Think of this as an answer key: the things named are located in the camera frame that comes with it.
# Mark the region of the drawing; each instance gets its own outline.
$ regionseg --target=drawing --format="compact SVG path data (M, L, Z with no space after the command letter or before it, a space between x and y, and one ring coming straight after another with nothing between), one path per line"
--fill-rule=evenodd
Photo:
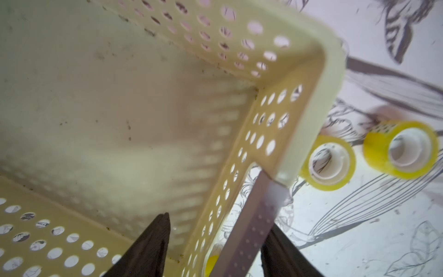
M366 61L348 57L345 80L397 107L443 119L443 89Z
M391 277L413 277L419 275L426 263L434 259L442 242L442 235L429 221L422 222L411 239L411 252L393 262L385 273Z
M435 0L381 0L385 5L386 48L397 63L402 63L413 37L412 26L420 23L434 7Z

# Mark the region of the circular hole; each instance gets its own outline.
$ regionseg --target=circular hole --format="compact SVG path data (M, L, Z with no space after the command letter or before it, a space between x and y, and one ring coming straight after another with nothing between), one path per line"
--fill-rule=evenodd
M39 220L35 224L35 227L37 227L37 228L44 228L44 227L48 226L50 222L51 221L49 219L42 219L42 220Z
M197 2L200 4L200 6L205 7L205 8L208 8L211 6L211 0L198 0Z
M276 113L272 113L269 117L268 117L268 121L266 122L266 126L269 127L271 126L271 124L274 122L276 118Z
M245 68L245 66L243 64L239 63L239 62L234 62L234 65L238 69L244 69Z
M264 97L263 97L263 99L261 100L261 103L260 103L260 106L263 106L264 105L264 103L266 102L266 99L267 99L268 97L265 95Z
M108 248L102 247L99 250L97 250L97 257L104 258L106 255L108 255L109 251Z
M172 16L171 16L168 12L163 12L163 16L164 16L166 19L172 21Z
M258 62L257 67L263 71L268 69L268 66L264 62Z
M276 94L275 93L273 93L273 94L271 94L271 96L269 96L269 99L268 99L268 105L270 105L271 103L272 103L272 101L274 101L274 98L276 97Z
M20 216L21 220L31 220L35 217L35 213L25 213L22 216Z
M63 249L61 249L60 247L56 247L56 248L51 249L48 252L47 257L50 260L54 260L54 259L57 259L58 257L60 257L62 255L62 253L63 253Z
M173 34L177 34L177 29L175 29L175 28L172 27L172 26L168 26L168 30L169 30L171 33L173 33Z
M161 25L160 21L158 19L156 19L155 17L151 16L151 19L157 24L157 25Z
M12 224L4 224L0 226L0 235L9 233L12 229L14 229L14 226Z
M214 222L211 223L211 225L209 225L209 230L208 230L208 234L212 233L212 229L214 227Z
M266 156L271 155L275 147L276 147L276 141L275 140L270 141L266 146Z
M258 125L261 125L263 123L265 117L266 117L266 113L263 113L258 121Z
M188 10L186 9L185 5L183 5L182 3L180 3L180 2L176 2L176 3L175 3L175 6L177 7L177 9L179 9L179 11L180 11L182 14L184 14L184 15L187 15L187 14L188 14Z
M12 238L12 241L13 241L13 242L24 242L24 241L27 240L30 236L31 236L31 234L28 233L28 232L18 233L17 235L15 235L15 236Z
M264 142L264 136L259 137L257 140L257 149L259 149L263 145L263 142Z
M196 254L195 258L194 258L194 261L192 262L192 268L194 268L195 264L197 263L197 257L198 257L198 255Z
M54 229L52 229L51 234L53 234L54 236L58 236L58 235L62 234L64 231L65 231L65 227L57 226Z
M138 16L144 17L144 14L143 14L139 9L135 8L135 9L134 9L134 12L135 12Z
M82 249L83 250L89 250L94 246L94 242L93 241L85 241L84 243L82 243Z
M286 89L284 89L282 92L280 92L280 94L277 98L277 104L280 104L283 101L283 99L286 97L287 92L288 91Z
M92 272L94 272L94 270L95 270L95 265L94 265L93 263L89 263L89 264L86 264L86 265L82 268L82 274L83 274L84 276L88 276L88 275L91 275Z
M249 142L251 144L254 142L256 136L257 136L257 133L252 134L251 139L249 140Z
M221 8L221 15L227 20L227 21L235 21L237 14L234 9L228 6L223 6Z
M72 233L66 237L66 241L69 243L76 242L80 238L80 235L77 233Z
M232 37L232 32L227 27L220 27L220 33L227 39L230 39Z
M263 26L258 21L251 21L248 23L248 30L253 35L263 34Z
M275 62L277 60L277 54L271 51L266 51L263 54L263 57L271 62Z
M203 26L209 27L211 26L211 20L209 18L207 18L206 16L198 16L197 17L198 21L203 24Z
M278 120L278 129L283 128L289 120L289 114L284 113Z
M289 39L282 35L278 35L274 38L274 45L280 48L288 48L289 47Z
M7 207L4 211L7 212L8 214L13 214L15 212L20 211L21 208L22 207L19 205L12 205L12 206Z
M191 27L191 25L189 25L189 23L188 22L185 22L185 21L182 21L182 22L180 22L180 24L182 25L182 27L186 30L186 31L192 31L192 27Z
M28 268L25 273L23 273L23 277L37 277L42 272L42 267L39 265L32 266Z
M202 48L205 49L207 52L211 51L211 47L209 47L208 45L203 44L203 43L202 43Z
M143 5L145 6L145 8L147 8L150 11L154 11L154 8L151 6L151 4L149 4L149 2L142 0L141 3L143 3Z
M121 255L120 255L120 254L117 254L117 255L114 255L114 257L112 257L111 262L112 262L112 264L114 265L114 264L116 264L120 259L121 259Z
M334 185L346 177L350 156L337 143L325 143L317 147L309 157L309 173L322 185Z
M65 267L73 267L78 263L78 256L72 255L65 260Z
M223 53L219 53L218 56L222 59L222 60L226 60L228 57L223 54Z
M424 167L432 155L432 142L427 133L418 128L399 132L389 144L389 160L401 172L414 172Z
M8 260L3 265L3 270L5 271L13 271L17 267L21 266L23 264L23 258L22 257L14 257L10 260Z
M203 251L203 248L205 247L206 239L204 238L202 241L202 245L200 246L200 250Z
M303 90L302 85L299 85L298 87L294 88L294 90L291 93L291 102L294 102L295 100L298 99L300 93L302 93L302 90Z
M218 45L220 46L221 49L229 51L229 46L225 42L220 42Z
M194 39L192 38L191 35L185 35L185 38L186 38L186 40L189 41L190 43L193 43L193 42L194 42Z
M257 122L258 113L254 116L254 119L252 120L252 124L255 124Z
M29 249L31 249L31 251L39 251L43 249L45 246L46 246L46 241L41 239L33 242L29 247Z
M200 31L200 36L202 37L202 39L204 39L206 41L211 40L211 36L208 33L206 33L205 31Z
M242 39L241 44L244 48L248 50L254 50L255 44L251 39Z
M260 73L258 71L252 70L251 71L252 76L259 78L260 77Z
M246 53L243 53L243 52L238 52L238 53L237 53L237 57L238 57L239 59L243 60L243 61L247 61L247 60L249 60L248 55L247 55Z

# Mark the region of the dark brown object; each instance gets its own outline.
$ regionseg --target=dark brown object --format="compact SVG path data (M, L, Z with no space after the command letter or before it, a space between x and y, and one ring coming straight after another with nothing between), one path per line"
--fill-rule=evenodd
M169 214L158 215L103 277L162 277L170 233Z
M264 277L324 277L274 224L261 247Z

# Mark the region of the tape roll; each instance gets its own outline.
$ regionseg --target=tape roll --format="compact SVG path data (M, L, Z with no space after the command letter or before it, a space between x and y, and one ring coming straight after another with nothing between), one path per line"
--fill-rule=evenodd
M439 141L426 124L416 121L385 121L368 133L363 155L369 166L401 179L428 173L437 161Z
M322 191L346 185L355 171L355 154L349 143L336 137L318 136L303 164L300 176Z

